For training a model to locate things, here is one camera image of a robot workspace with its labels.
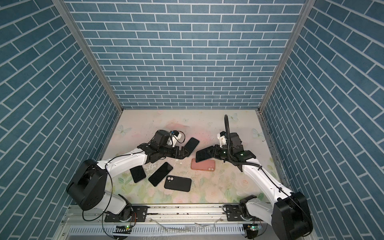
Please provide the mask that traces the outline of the pink phone case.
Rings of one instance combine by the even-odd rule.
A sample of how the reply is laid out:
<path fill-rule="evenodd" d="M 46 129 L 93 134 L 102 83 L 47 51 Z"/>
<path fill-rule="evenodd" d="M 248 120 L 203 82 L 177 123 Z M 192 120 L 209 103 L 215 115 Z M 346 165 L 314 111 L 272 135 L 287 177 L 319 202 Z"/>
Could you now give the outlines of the pink phone case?
<path fill-rule="evenodd" d="M 195 158 L 192 159 L 191 169 L 197 171 L 213 172 L 216 168 L 216 162 L 213 159 L 197 162 Z"/>

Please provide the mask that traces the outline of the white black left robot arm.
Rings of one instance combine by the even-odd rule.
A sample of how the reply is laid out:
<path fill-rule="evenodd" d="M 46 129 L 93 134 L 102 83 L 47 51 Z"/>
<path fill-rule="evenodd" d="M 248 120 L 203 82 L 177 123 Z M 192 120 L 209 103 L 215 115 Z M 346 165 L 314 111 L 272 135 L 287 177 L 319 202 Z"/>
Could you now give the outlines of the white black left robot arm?
<path fill-rule="evenodd" d="M 107 181 L 135 167 L 155 163 L 162 158 L 182 160 L 189 157 L 200 142 L 191 138 L 182 147 L 143 143 L 133 151 L 103 161 L 85 160 L 68 183 L 66 192 L 83 211 L 99 209 L 116 215 L 120 222 L 131 219 L 132 204 L 123 196 L 113 194 L 114 184 Z"/>

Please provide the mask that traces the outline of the black case dual camera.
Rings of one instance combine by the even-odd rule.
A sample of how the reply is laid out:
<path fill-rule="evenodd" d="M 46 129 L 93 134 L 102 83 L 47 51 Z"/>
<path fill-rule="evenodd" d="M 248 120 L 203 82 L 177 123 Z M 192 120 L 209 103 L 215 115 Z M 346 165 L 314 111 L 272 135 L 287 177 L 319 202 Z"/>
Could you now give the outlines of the black case dual camera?
<path fill-rule="evenodd" d="M 191 190 L 192 180 L 178 176 L 168 175 L 164 184 L 167 190 L 174 190 L 179 192 L 189 192 Z"/>

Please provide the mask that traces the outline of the blue phone black screen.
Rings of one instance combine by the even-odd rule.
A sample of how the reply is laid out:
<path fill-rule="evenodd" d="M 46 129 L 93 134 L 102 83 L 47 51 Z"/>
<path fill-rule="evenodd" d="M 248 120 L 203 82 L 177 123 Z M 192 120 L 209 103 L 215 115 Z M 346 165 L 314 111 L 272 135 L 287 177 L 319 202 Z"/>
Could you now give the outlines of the blue phone black screen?
<path fill-rule="evenodd" d="M 184 146 L 184 150 L 186 153 L 191 154 L 196 147 L 199 145 L 200 141 L 196 138 L 190 138 L 188 142 Z"/>

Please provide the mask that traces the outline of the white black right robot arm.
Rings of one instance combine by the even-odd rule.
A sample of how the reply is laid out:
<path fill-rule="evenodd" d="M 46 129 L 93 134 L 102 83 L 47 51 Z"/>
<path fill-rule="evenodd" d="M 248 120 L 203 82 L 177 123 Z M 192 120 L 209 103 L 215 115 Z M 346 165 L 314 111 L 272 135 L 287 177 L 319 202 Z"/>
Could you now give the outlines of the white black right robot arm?
<path fill-rule="evenodd" d="M 213 147 L 212 157 L 228 162 L 256 183 L 268 203 L 250 195 L 240 201 L 240 215 L 245 220 L 255 218 L 270 225 L 280 240 L 296 240 L 310 235 L 314 229 L 306 197 L 285 187 L 265 171 L 251 151 L 244 150 L 237 133 L 230 131 L 229 117 L 224 116 L 225 131 L 218 136 L 219 145 Z"/>

